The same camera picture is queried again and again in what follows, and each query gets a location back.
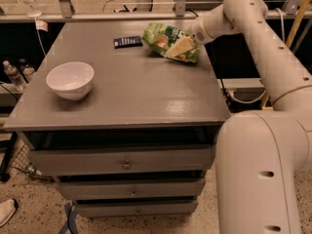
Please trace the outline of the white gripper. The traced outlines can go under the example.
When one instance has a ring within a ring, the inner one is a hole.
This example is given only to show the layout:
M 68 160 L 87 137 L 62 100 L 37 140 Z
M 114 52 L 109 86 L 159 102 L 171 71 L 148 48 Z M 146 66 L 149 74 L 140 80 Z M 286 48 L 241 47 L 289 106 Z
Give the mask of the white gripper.
M 208 43 L 209 35 L 200 19 L 195 19 L 186 25 L 186 32 L 195 40 L 196 43 L 204 45 Z M 179 38 L 167 51 L 168 57 L 176 57 L 194 47 L 194 41 L 191 37 Z

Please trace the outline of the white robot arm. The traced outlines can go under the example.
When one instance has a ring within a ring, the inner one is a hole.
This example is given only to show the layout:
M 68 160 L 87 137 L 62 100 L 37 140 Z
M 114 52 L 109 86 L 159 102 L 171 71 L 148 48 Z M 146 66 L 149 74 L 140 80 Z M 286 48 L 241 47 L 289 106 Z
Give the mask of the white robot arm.
M 192 21 L 199 44 L 243 34 L 272 104 L 236 113 L 215 148 L 220 234 L 301 234 L 294 175 L 312 169 L 312 76 L 266 21 L 263 0 L 223 0 Z

